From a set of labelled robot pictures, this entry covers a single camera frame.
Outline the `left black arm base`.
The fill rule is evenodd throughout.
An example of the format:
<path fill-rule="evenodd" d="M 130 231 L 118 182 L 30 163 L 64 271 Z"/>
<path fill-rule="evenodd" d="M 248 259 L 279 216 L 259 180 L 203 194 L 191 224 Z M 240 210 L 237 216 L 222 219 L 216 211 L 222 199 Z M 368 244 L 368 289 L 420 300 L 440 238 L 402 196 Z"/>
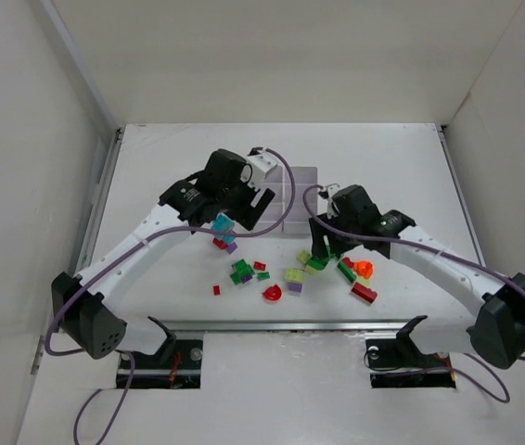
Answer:
<path fill-rule="evenodd" d="M 148 322 L 163 336 L 155 344 L 154 354 L 132 350 L 134 373 L 131 361 L 120 357 L 116 374 L 116 388 L 126 386 L 133 389 L 199 389 L 203 355 L 202 338 L 179 338 L 165 324 L 154 317 Z"/>

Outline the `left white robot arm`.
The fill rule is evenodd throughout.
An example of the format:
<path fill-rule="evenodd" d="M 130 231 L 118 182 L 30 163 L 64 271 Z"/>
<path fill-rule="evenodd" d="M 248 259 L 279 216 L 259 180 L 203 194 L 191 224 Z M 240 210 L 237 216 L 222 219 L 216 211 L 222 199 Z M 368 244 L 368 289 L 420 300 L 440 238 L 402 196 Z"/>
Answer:
<path fill-rule="evenodd" d="M 256 237 L 255 226 L 275 192 L 263 186 L 285 159 L 270 148 L 254 147 L 246 157 L 226 149 L 214 150 L 203 169 L 170 185 L 149 213 L 115 248 L 77 274 L 59 274 L 51 284 L 53 320 L 45 335 L 45 352 L 55 350 L 52 337 L 66 333 L 85 352 L 100 360 L 113 351 L 167 359 L 174 334 L 153 317 L 123 319 L 122 300 L 157 261 L 195 233 L 223 235 L 212 227 L 224 215 Z"/>

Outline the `lime green lego brick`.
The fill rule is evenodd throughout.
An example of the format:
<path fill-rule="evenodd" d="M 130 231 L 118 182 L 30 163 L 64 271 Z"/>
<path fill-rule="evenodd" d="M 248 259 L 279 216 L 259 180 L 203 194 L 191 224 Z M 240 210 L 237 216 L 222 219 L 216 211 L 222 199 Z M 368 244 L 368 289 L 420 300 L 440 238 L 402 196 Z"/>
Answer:
<path fill-rule="evenodd" d="M 296 259 L 302 265 L 306 265 L 312 256 L 310 251 L 304 249 L 297 254 Z"/>

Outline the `lime and purple lego stack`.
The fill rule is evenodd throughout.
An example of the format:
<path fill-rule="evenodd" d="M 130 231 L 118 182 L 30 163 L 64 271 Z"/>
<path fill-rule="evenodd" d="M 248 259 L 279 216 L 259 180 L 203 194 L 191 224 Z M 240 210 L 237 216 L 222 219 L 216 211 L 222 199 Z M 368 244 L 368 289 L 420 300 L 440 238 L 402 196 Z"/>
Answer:
<path fill-rule="evenodd" d="M 302 269 L 287 268 L 285 272 L 285 281 L 290 292 L 300 294 L 302 292 L 305 272 Z"/>

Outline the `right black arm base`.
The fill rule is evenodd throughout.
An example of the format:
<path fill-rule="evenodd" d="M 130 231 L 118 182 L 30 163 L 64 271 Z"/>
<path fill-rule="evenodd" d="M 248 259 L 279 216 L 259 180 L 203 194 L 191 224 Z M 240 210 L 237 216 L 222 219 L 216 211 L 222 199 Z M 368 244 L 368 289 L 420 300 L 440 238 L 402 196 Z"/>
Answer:
<path fill-rule="evenodd" d="M 450 360 L 424 354 L 410 334 L 426 315 L 417 316 L 394 333 L 365 337 L 364 364 L 370 371 L 371 388 L 456 388 Z"/>

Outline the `green lego brick stack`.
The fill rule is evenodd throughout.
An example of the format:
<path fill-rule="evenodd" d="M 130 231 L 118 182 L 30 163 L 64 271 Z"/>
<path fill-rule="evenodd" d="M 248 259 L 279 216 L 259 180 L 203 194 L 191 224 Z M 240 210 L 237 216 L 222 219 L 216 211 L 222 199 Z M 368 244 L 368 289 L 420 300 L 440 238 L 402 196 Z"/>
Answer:
<path fill-rule="evenodd" d="M 230 278 L 234 285 L 245 284 L 255 275 L 253 267 L 244 259 L 232 264 L 232 273 Z"/>

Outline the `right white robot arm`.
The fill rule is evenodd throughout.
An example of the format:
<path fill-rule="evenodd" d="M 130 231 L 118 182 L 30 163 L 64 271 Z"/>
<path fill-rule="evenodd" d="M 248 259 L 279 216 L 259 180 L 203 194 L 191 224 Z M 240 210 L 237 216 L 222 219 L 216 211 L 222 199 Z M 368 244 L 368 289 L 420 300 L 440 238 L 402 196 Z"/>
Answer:
<path fill-rule="evenodd" d="M 314 258 L 363 247 L 419 273 L 458 301 L 465 322 L 441 322 L 420 314 L 395 335 L 401 354 L 413 358 L 440 352 L 473 353 L 498 369 L 525 356 L 525 274 L 509 278 L 465 260 L 398 210 L 381 212 L 357 184 L 310 186 L 327 203 L 309 225 Z"/>

